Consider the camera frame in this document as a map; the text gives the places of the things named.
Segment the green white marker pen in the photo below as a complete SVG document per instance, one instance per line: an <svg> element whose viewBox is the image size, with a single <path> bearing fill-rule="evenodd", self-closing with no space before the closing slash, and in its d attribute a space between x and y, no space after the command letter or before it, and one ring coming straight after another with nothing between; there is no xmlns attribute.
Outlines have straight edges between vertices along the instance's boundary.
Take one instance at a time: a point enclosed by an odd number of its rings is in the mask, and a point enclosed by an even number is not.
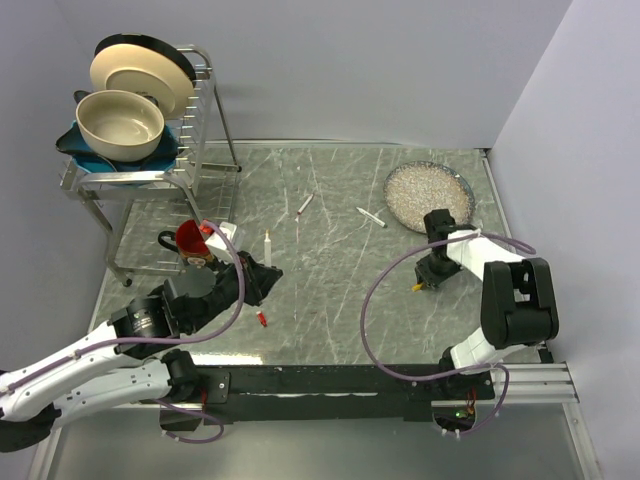
<svg viewBox="0 0 640 480"><path fill-rule="evenodd" d="M387 224L381 220L380 218L378 218L376 215L368 212L367 210L361 208L361 207L356 207L356 210L363 215L364 217L366 217L367 219L369 219L370 221L372 221L373 223L375 223L376 225L380 226L381 228L387 228Z"/></svg>

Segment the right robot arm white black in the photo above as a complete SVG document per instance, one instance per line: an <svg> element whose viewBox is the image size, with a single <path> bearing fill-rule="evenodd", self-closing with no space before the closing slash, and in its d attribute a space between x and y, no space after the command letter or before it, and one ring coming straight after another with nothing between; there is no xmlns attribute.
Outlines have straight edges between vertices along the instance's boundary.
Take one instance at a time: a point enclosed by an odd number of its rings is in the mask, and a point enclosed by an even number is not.
<svg viewBox="0 0 640 480"><path fill-rule="evenodd" d="M415 291L436 289L463 269L482 282L480 326L439 361L439 390L460 398L482 381L479 365L557 336L551 269L542 258L512 253L474 226L458 224L447 209L426 214L424 225L435 247L416 262Z"/></svg>

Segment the yellow white marker pen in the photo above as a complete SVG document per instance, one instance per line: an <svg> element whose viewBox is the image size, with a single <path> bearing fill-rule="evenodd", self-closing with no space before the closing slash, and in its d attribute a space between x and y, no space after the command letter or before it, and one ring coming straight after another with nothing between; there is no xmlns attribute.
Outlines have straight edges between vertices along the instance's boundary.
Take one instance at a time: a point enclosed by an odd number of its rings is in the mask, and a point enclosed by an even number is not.
<svg viewBox="0 0 640 480"><path fill-rule="evenodd" d="M264 265L267 267L272 266L272 241L269 229L265 231L264 236Z"/></svg>

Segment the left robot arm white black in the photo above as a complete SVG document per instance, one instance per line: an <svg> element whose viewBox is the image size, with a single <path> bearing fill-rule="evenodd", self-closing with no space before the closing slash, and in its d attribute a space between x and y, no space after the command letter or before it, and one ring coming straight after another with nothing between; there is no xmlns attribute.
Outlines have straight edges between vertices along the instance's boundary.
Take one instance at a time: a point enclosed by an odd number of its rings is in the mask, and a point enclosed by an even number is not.
<svg viewBox="0 0 640 480"><path fill-rule="evenodd" d="M239 259L238 266L188 267L73 344L2 373L2 452L121 404L191 399L202 379L182 345L201 342L198 331L227 309L260 305L283 275L246 252Z"/></svg>

